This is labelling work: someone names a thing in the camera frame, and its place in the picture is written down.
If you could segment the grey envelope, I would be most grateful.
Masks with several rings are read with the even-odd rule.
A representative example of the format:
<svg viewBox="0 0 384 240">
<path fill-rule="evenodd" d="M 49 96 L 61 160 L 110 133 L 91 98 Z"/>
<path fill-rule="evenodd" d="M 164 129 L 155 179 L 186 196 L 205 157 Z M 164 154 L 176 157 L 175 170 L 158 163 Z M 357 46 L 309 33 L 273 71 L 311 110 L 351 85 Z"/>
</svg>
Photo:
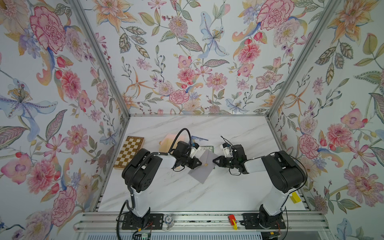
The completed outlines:
<svg viewBox="0 0 384 240">
<path fill-rule="evenodd" d="M 213 160 L 219 157 L 214 152 L 209 149 L 202 151 L 202 153 L 198 153 L 197 157 L 199 161 L 202 163 L 201 166 L 195 168 L 194 170 L 190 170 L 188 172 L 189 176 L 198 181 L 200 184 L 204 184 L 208 179 L 209 175 L 215 168 L 215 164 Z"/>
</svg>

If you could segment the blue floral letter paper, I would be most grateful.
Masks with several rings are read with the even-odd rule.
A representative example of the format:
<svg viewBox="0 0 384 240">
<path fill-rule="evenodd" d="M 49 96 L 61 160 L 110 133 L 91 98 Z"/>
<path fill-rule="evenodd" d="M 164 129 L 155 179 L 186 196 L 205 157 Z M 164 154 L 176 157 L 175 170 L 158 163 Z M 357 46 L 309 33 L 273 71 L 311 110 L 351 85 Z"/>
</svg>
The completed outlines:
<svg viewBox="0 0 384 240">
<path fill-rule="evenodd" d="M 197 136 L 192 136 L 192 142 L 193 143 L 201 142 L 201 141 L 208 141 L 208 139 L 200 138 L 200 137 L 197 137 Z"/>
</svg>

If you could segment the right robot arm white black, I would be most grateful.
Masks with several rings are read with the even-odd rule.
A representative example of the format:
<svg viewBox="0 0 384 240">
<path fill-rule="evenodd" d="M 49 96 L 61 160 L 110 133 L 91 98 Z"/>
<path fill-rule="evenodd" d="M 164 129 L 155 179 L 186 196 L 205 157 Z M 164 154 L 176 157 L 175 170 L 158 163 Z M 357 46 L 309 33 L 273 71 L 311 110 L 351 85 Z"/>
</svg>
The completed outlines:
<svg viewBox="0 0 384 240">
<path fill-rule="evenodd" d="M 308 179 L 301 162 L 295 161 L 285 151 L 248 159 L 242 145 L 230 147 L 224 144 L 221 148 L 225 154 L 213 159 L 213 163 L 218 167 L 237 169 L 243 175 L 268 173 L 273 187 L 261 204 L 258 215 L 259 222 L 264 225 L 281 217 L 289 196 L 302 188 Z"/>
</svg>

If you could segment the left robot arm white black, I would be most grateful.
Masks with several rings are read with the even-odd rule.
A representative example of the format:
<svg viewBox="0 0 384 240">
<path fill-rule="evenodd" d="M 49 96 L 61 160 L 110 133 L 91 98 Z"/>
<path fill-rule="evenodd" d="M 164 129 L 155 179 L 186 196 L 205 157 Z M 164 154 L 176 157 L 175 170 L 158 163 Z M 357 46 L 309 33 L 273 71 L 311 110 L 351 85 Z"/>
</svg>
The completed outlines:
<svg viewBox="0 0 384 240">
<path fill-rule="evenodd" d="M 131 197 L 127 205 L 129 211 L 138 218 L 147 215 L 150 212 L 150 205 L 145 191 L 151 185 L 158 170 L 162 168 L 175 170 L 178 167 L 193 170 L 200 167 L 202 162 L 196 157 L 200 150 L 199 144 L 183 141 L 179 141 L 176 148 L 167 153 L 139 150 L 122 173 Z"/>
</svg>

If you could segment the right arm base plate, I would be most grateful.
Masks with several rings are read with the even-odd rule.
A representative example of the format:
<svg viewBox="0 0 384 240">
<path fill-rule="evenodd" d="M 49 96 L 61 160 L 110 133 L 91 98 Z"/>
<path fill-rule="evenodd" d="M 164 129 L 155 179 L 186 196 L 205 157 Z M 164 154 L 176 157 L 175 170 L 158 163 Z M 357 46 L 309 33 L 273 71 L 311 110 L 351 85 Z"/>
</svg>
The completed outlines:
<svg viewBox="0 0 384 240">
<path fill-rule="evenodd" d="M 246 230 L 285 230 L 287 228 L 286 222 L 283 219 L 283 213 L 272 217 L 264 213 L 262 213 L 261 217 L 259 213 L 244 213 L 242 217 L 241 225 Z"/>
</svg>

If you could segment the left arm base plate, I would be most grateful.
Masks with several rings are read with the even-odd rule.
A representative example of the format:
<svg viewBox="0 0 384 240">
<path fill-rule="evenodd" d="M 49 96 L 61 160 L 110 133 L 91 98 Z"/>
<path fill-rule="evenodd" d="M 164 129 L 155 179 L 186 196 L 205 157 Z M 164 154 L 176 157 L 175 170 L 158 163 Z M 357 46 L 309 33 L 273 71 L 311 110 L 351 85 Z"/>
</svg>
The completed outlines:
<svg viewBox="0 0 384 240">
<path fill-rule="evenodd" d="M 149 230 L 161 230 L 164 224 L 164 214 L 146 214 L 140 218 L 129 212 L 120 220 L 122 230 L 138 230 L 148 227 Z"/>
</svg>

